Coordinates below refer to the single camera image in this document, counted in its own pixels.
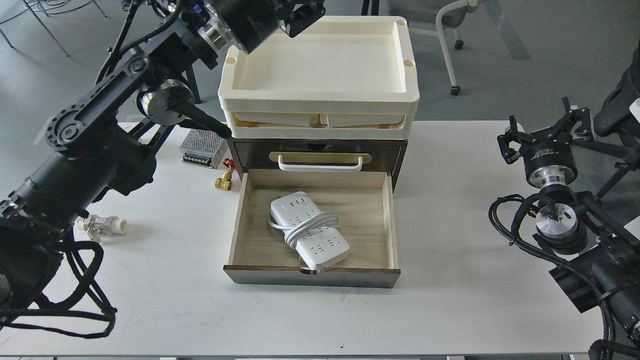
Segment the power strip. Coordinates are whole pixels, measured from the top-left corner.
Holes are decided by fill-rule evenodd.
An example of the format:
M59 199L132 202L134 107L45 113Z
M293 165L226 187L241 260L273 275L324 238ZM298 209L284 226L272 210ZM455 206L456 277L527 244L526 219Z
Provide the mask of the power strip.
M319 270L345 259L349 243L334 227L337 215L320 211L305 192L296 192L271 202L271 216L285 234L285 242L295 249L311 270ZM288 236L290 232L298 235Z

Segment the black robotic arm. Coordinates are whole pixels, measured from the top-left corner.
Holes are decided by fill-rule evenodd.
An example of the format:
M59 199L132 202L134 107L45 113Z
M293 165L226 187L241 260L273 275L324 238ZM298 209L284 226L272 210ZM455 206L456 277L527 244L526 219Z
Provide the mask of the black robotic arm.
M151 36L112 54L95 87L49 123L45 139L55 153L0 202L0 328L107 336L116 309L93 279L102 248L92 241L74 241L76 218L88 216L86 207L109 189L128 195L151 183L155 155L175 125L231 137L229 128L193 105L193 93L181 76L191 64L200 59L212 69L232 45L250 53L278 28L293 37L324 14L323 0L192 0L186 6L187 2L178 0L171 19ZM202 6L196 12L198 2ZM115 67L126 51L131 57ZM147 119L127 132L118 126L116 114L136 92ZM140 137L155 124L160 127L152 140L141 143ZM79 250L95 253L88 266ZM52 303L42 291L63 254L79 284L68 299ZM85 294L101 315L69 310ZM38 309L29 308L34 302ZM18 316L76 316L108 326L103 332L76 334L15 323Z
M636 152L634 138L640 136L636 131L640 119L631 113L630 106L640 97L639 54L640 44L631 66L593 119L598 135L618 133L625 147ZM596 195L574 193L568 186L577 177L573 145L615 156L622 153L623 147L595 142L589 109L570 106L567 98L563 102L565 114L553 126L523 133L511 117L509 129L498 136L505 162L512 164L523 158L527 182L540 191L527 198L517 194L498 198L491 205L489 218L510 245L556 265L551 276L580 312L600 307L604 338L589 350L592 359L610 359L613 352L640 357L640 240L607 214L600 202L620 177L614 176ZM572 134L578 123L580 126ZM517 151L510 147L513 142L520 144ZM620 169L635 170L637 158L626 155L631 152L624 153L619 157L631 165L625 163ZM498 207L506 202L521 203L510 228L497 216ZM524 241L519 233L527 215L536 219L537 233L533 238L537 246ZM583 252L588 233L598 242ZM556 255L578 253L570 261ZM614 321L635 347L615 342Z

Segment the pvc valve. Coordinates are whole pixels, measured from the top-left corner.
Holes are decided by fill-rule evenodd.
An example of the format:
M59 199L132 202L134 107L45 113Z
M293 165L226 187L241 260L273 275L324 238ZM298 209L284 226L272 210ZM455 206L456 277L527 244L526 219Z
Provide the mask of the pvc valve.
M125 219L118 217L101 218L98 215L89 215L88 218L78 218L76 228L84 231L89 239L99 243L100 235L124 234L127 232L128 223Z

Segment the white drawer handle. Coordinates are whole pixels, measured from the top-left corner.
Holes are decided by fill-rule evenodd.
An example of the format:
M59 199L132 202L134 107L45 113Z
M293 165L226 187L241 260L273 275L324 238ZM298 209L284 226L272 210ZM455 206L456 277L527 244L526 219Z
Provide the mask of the white drawer handle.
M304 172L358 172L362 170L362 156L358 157L358 164L352 167L340 165L292 165L282 161L282 155L278 155L278 167L282 171Z

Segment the black cable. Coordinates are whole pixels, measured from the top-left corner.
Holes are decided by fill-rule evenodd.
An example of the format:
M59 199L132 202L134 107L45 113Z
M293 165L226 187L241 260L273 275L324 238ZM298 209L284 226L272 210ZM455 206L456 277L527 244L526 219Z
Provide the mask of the black cable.
M515 244L519 249L523 250L524 252L533 255L537 258L540 259L544 259L546 261L549 261L557 266L561 266L566 268L567 270L569 270L571 273L573 273L575 276L577 276L579 279L583 280L584 282L586 282L589 287L591 288L591 290L593 291L593 293L596 295L596 297L600 297L602 295L600 289L598 288L598 286L588 277L586 277L581 271L579 271L578 269L576 269L569 261L557 257L555 255L551 255L551 254L547 254L544 250L535 247L534 245L531 245L530 243L527 243L526 241L524 241L519 234L519 228L515 229L515 231L509 231L507 230L506 227L504 227L504 225L502 224L502 222L500 222L499 218L498 218L498 214L497 214L497 209L498 207L506 202L510 202L510 201L515 201L515 202L525 202L527 199L524 199L522 196L514 194L514 195L509 195L506 197L501 197L498 198L495 202L493 202L493 204L489 207L489 221L491 222L491 225L498 230L498 232L503 235L505 238L507 238L509 240L509 244ZM604 340L609 340L612 341L615 339L615 325L613 323L613 316L611 314L611 309L609 308L609 304L606 301L603 301L600 303L600 311L602 314L602 323L603 323L603 339ZM606 350L604 353L604 357L606 359L610 359L612 357L612 352Z
M112 73L113 69L115 69L116 65L118 64L119 59L116 60L116 58L120 54L120 47L122 46L125 37L127 37L129 28L131 27L131 23L133 22L133 18L136 16L136 12L138 11L139 7L140 0L133 0L133 2L130 3L129 13L127 14L127 18L125 19L124 24L122 24L122 29L120 30L120 34L118 35L118 40L116 40L116 44L113 46L109 57L100 69L100 73L98 74L98 78L95 82L96 84L102 81L105 76Z
M16 17L18 17L18 16L22 15L23 13L26 13L26 12L27 12L27 9L24 9L23 11L21 11L21 12L19 12L18 14L16 14L16 15L14 15L14 16L12 16L12 17L10 17L9 19L6 19L6 20L4 20L4 21L0 22L0 25L4 24L5 22L9 22L9 21L11 21L11 20L15 19Z
M46 306L52 307L40 309L0 309L0 317L12 319L15 319L18 316L60 316L69 318L85 318L89 320L107 322L108 324L106 328L102 332L79 334L77 332L66 331L54 327L45 327L41 325L32 325L26 323L14 323L13 320L0 322L0 327L45 330L84 339L97 339L108 336L115 326L117 309L111 306L104 292L95 282L95 273L97 272L98 267L100 267L104 255L102 247L98 243L95 243L93 241L76 242L73 236L73 230L69 228L65 231L65 234L62 237L62 242L56 244L56 249L58 251L65 252L65 254L67 255L69 265L76 279L78 279L79 281L76 290L67 299L57 304L49 302L49 299L47 299L47 297L44 295L42 295L41 298L36 301L39 306L40 304L45 304ZM78 253L78 250L93 250L95 255L89 266L85 265L82 257ZM78 261L79 267L82 269L82 273L78 270L78 265L76 265L74 261ZM83 297L84 293L89 294L94 303L100 308L102 314L90 313L87 311L74 311L68 309L71 306L77 304L78 300Z
M601 354L604 350L611 350L613 352L617 352L626 356L640 357L640 350L606 340L594 341L589 348L589 356L591 357L592 352L594 352L595 354Z
M513 222L511 223L511 232L517 233L520 229L520 225L522 225L522 221L527 216L528 212L531 210L531 206L536 202L540 201L543 204L547 205L550 209L556 208L556 201L547 195L543 195L540 193L535 193L528 198L524 199L516 211L515 216L513 217Z
M74 12L74 11L76 11L76 10L82 9L82 8L84 8L85 6L87 6L87 5L91 4L91 3L92 3L92 2L91 2L91 1L89 1L89 2L87 2L87 3L86 3L86 4L84 4L84 5L80 5L80 6L78 6L77 8L73 8L73 9L65 10L65 11L63 11L63 12L57 12L57 13L50 13L50 12L47 12L47 13L48 13L49 15L60 15L60 14L62 14L62 13L70 13L70 12Z
M131 7L131 2L133 0L122 0L120 5L122 5L122 11L127 11L127 8Z
M71 0L62 0L60 3L54 3L54 4L51 4L51 2L52 2L51 0L43 0L43 1L40 1L40 4L38 4L38 0L28 0L27 4L28 6L35 5L36 8L33 9L33 11L35 12L42 12L43 11L42 9L44 9L47 13L49 13L49 10L59 9L65 6L66 4L69 4Z
M65 242L74 242L74 235L73 235L73 231L68 231L67 232L67 236L64 238ZM69 262L69 267L71 268L71 271L73 271L74 275L76 276L76 278L79 279L79 274L80 271L78 270L78 267L80 267L80 269L83 272L87 271L87 266L84 264L84 261L82 259L82 257L80 256L80 253L78 253L78 251L72 251L70 252L70 254L67 254L67 261ZM93 290L95 291L95 293L93 293L92 291L87 291L87 294L89 294L89 296L92 298L93 302L101 309L104 310L105 308L111 308L111 303L109 302L109 299L107 299L107 296L105 295L105 293L102 291L102 289L100 288L100 286L97 284L97 282L95 280L93 280L93 282L91 283L91 287L93 288Z
M155 1L151 3L151 9L153 9L156 15L158 15L163 19L171 14L169 11L167 11L167 9L163 8L160 4L158 4Z
M123 46L122 50L120 51L120 54L118 55L119 58L122 58L122 56L129 50L133 49L133 47L142 44L143 42L151 39L152 37L160 34L161 32L163 32L164 30L168 29L171 25L173 25L173 23L178 19L178 16L180 15L180 12L182 12L182 8L184 7L184 1L185 0L178 0L175 4L175 11L167 16L166 21L164 22L164 24L158 26L155 30L151 31L150 33L137 38L136 40L133 40L132 42L129 42L127 45Z

